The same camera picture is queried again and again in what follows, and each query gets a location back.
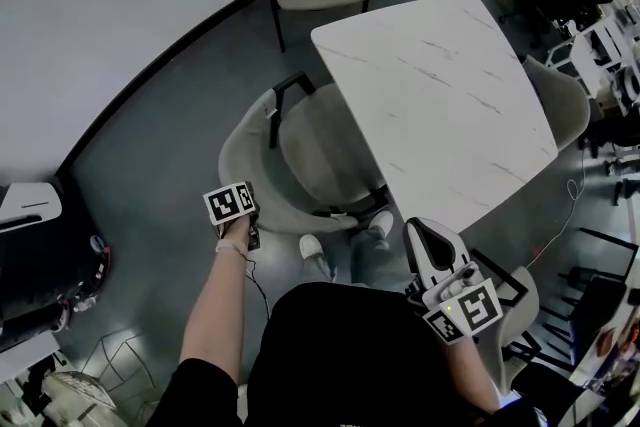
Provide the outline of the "person's left hand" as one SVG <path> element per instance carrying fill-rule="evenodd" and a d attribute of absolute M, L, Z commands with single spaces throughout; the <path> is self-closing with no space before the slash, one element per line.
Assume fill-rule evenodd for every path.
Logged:
<path fill-rule="evenodd" d="M 234 241 L 238 244 L 247 246 L 249 243 L 249 230 L 251 220 L 248 215 L 238 217 L 227 223 L 220 228 L 220 238 L 225 240 Z"/>

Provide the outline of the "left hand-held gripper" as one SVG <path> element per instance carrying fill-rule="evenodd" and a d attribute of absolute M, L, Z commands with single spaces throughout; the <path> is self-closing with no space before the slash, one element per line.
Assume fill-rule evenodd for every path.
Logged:
<path fill-rule="evenodd" d="M 260 235 L 257 228 L 260 208 L 254 198 L 254 190 L 250 182 L 237 182 L 225 185 L 203 195 L 209 219 L 219 239 L 226 229 L 238 218 L 248 216 L 249 241 L 248 249 L 260 248 Z"/>

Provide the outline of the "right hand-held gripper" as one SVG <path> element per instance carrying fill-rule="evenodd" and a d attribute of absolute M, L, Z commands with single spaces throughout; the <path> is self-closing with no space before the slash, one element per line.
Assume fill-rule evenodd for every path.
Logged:
<path fill-rule="evenodd" d="M 468 263 L 468 251 L 456 232 L 412 217 L 404 224 L 403 243 L 410 270 L 422 287 L 409 289 L 408 299 L 445 344 L 477 335 L 502 318 L 492 280 L 484 278 L 476 263 Z M 434 273 L 454 274 L 436 284 Z"/>

